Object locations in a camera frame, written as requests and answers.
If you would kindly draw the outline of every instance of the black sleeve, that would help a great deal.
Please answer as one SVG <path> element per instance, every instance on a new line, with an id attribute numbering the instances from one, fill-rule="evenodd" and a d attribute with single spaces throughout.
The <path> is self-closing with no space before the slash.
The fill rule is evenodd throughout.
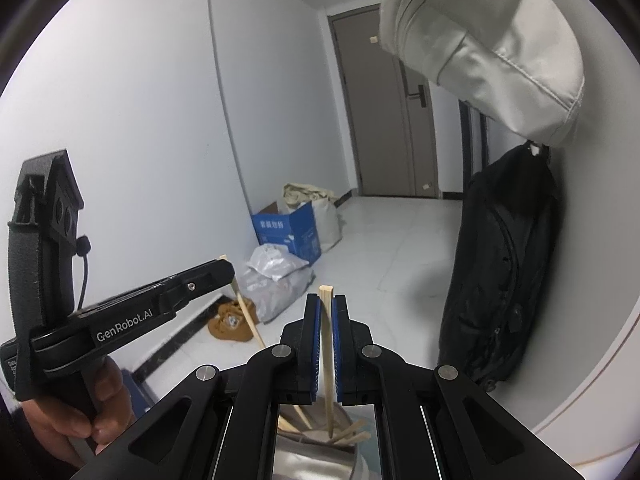
<path id="1" fill-rule="evenodd" d="M 33 436 L 22 410 L 10 415 L 0 397 L 0 476 L 15 480 L 68 480 L 76 468 L 51 456 Z"/>

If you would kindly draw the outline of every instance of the sack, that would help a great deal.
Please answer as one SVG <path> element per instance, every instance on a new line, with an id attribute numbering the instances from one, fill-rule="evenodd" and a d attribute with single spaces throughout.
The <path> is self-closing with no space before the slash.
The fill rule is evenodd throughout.
<path id="1" fill-rule="evenodd" d="M 284 187 L 283 196 L 290 211 L 295 211 L 301 205 L 311 201 L 320 250 L 323 253 L 342 240 L 338 210 L 332 202 L 335 201 L 332 191 L 307 184 L 287 184 Z"/>
<path id="2" fill-rule="evenodd" d="M 292 272 L 308 266 L 309 262 L 289 253 L 286 245 L 263 244 L 255 248 L 247 262 L 252 269 L 274 282 L 289 276 Z"/>
<path id="3" fill-rule="evenodd" d="M 556 146 L 575 123 L 582 54 L 552 0 L 382 0 L 380 43 L 527 139 Z"/>
<path id="4" fill-rule="evenodd" d="M 514 148 L 473 177 L 463 203 L 438 363 L 486 391 L 524 354 L 558 237 L 547 158 L 548 148 Z"/>
<path id="5" fill-rule="evenodd" d="M 253 269 L 247 269 L 238 276 L 238 285 L 242 295 L 255 303 L 260 322 L 267 323 L 302 296 L 314 277 L 310 267 L 303 267 L 274 282 Z"/>

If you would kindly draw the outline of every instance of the plastic bag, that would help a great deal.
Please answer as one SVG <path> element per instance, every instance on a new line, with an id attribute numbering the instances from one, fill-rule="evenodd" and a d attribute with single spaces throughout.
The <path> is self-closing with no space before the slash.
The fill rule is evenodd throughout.
<path id="1" fill-rule="evenodd" d="M 253 269 L 238 276 L 242 294 L 255 303 L 255 313 L 262 323 L 267 323 L 290 307 L 314 280 L 310 267 L 296 270 L 274 282 Z"/>
<path id="2" fill-rule="evenodd" d="M 277 282 L 292 272 L 308 266 L 309 262 L 289 253 L 286 245 L 264 244 L 255 248 L 254 254 L 247 262 L 252 269 L 261 275 Z"/>
<path id="3" fill-rule="evenodd" d="M 320 250 L 323 253 L 342 239 L 333 191 L 308 184 L 287 184 L 284 187 L 283 196 L 290 211 L 295 211 L 303 204 L 311 202 L 316 217 Z"/>

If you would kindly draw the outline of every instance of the cardboard box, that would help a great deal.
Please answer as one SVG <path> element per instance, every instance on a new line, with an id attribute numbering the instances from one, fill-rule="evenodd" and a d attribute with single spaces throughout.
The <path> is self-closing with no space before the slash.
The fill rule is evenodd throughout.
<path id="1" fill-rule="evenodd" d="M 280 214 L 273 203 L 252 215 L 260 244 L 281 244 L 299 258 L 314 263 L 320 257 L 320 241 L 311 202 L 290 214 Z"/>

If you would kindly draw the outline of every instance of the door handle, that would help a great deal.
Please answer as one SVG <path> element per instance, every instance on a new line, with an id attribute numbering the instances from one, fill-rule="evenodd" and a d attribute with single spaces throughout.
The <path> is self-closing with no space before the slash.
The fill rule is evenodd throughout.
<path id="1" fill-rule="evenodd" d="M 418 91 L 415 94 L 407 94 L 408 99 L 420 99 L 420 106 L 427 107 L 427 94 L 424 91 L 424 85 L 418 85 Z"/>

